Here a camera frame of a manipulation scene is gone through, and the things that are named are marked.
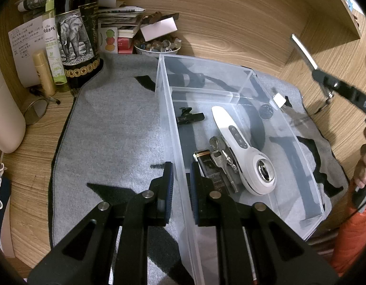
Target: black clip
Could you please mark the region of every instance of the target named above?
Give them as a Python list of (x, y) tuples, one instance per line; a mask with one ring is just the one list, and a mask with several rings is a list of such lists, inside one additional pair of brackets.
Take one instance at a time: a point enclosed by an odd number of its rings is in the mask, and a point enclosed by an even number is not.
[(182, 115), (177, 117), (178, 125), (182, 124), (190, 124), (192, 122), (199, 122), (204, 120), (204, 113), (199, 114), (191, 114), (190, 111), (192, 110), (191, 107), (181, 107), (179, 108), (182, 110)]

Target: fruit illustration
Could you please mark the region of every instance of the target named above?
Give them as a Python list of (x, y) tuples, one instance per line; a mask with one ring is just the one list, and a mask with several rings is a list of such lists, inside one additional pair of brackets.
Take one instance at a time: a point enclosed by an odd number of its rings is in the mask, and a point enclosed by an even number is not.
[(106, 45), (106, 46), (105, 46), (105, 50), (106, 50), (106, 51), (114, 51), (114, 49), (116, 49), (116, 46), (114, 46), (113, 44), (111, 44), (111, 45)]
[(107, 38), (107, 39), (106, 39), (106, 43), (107, 43), (108, 45), (113, 45), (113, 44), (114, 44), (114, 42), (115, 42), (115, 39), (114, 39), (114, 38)]
[(106, 35), (107, 35), (107, 37), (109, 37), (109, 38), (113, 38), (114, 37), (114, 35), (115, 35), (115, 33), (114, 33), (114, 31), (113, 30), (108, 30), (107, 32), (106, 32)]
[(106, 43), (107, 45), (105, 46), (105, 50), (106, 51), (114, 51), (116, 49), (116, 46), (114, 45), (114, 43), (116, 42), (116, 39), (114, 38), (116, 34), (114, 33), (113, 30), (109, 29), (106, 32)]

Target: wine bottle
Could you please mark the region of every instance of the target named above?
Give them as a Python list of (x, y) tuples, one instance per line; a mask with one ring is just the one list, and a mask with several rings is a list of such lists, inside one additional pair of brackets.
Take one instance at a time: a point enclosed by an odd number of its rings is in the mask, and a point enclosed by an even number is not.
[(62, 63), (71, 89), (102, 67), (98, 46), (98, 0), (54, 0)]

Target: person's hand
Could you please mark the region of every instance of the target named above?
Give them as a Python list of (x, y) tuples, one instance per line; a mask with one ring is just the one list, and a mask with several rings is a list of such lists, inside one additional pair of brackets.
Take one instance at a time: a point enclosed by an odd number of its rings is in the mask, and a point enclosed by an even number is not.
[[(364, 136), (366, 138), (366, 128), (364, 129)], [(352, 181), (359, 187), (366, 186), (366, 145), (362, 145), (360, 148), (361, 158), (356, 165), (355, 173), (353, 174)]]

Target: clear plastic box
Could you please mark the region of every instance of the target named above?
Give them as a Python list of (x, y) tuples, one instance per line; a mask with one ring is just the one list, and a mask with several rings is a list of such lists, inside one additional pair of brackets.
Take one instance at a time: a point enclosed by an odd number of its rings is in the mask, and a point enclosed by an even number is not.
[[(262, 201), (302, 239), (311, 235), (324, 214), (319, 190), (298, 140), (252, 69), (161, 55), (156, 94), (165, 160), (174, 164), (172, 218), (182, 262), (195, 284), (218, 284), (216, 231), (195, 225), (186, 179), (193, 153), (209, 149), (209, 139), (220, 136), (212, 106), (226, 109), (249, 143), (270, 158), (277, 173), (277, 186), (270, 194), (253, 196), (241, 188), (232, 197), (248, 205)], [(181, 107), (203, 112), (205, 120), (178, 127), (175, 117), (181, 115)], [(266, 107), (274, 109), (272, 116)]]

